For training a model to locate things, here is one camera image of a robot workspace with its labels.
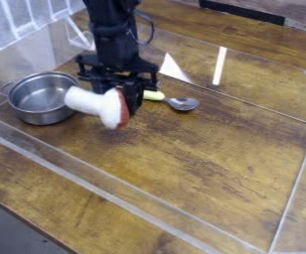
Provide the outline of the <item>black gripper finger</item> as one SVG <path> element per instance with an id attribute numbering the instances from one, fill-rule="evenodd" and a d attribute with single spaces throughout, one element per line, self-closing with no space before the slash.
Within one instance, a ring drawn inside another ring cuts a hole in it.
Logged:
<path id="1" fill-rule="evenodd" d="M 144 86 L 138 81 L 125 81 L 122 84 L 122 93 L 129 110 L 129 115 L 136 114 L 142 105 Z"/>
<path id="2" fill-rule="evenodd" d="M 117 86 L 117 83 L 113 80 L 93 79 L 90 85 L 95 94 L 105 94 L 109 89 Z"/>

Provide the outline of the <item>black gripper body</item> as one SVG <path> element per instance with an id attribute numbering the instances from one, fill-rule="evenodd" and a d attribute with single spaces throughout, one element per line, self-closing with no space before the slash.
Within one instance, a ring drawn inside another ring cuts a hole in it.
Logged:
<path id="1" fill-rule="evenodd" d="M 125 81 L 138 81 L 144 88 L 156 91 L 158 66 L 140 57 L 133 34 L 95 36 L 94 42 L 95 53 L 77 57 L 78 77 L 113 80 L 119 86 Z"/>

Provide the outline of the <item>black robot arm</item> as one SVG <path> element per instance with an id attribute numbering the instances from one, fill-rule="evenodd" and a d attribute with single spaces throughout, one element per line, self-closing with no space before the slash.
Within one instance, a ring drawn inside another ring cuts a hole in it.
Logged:
<path id="1" fill-rule="evenodd" d="M 82 0 L 95 44 L 93 54 L 78 55 L 78 77 L 97 94 L 118 87 L 129 115 L 142 104 L 144 90 L 157 90 L 160 67 L 140 57 L 140 46 L 154 37 L 154 24 L 137 9 L 141 0 Z"/>

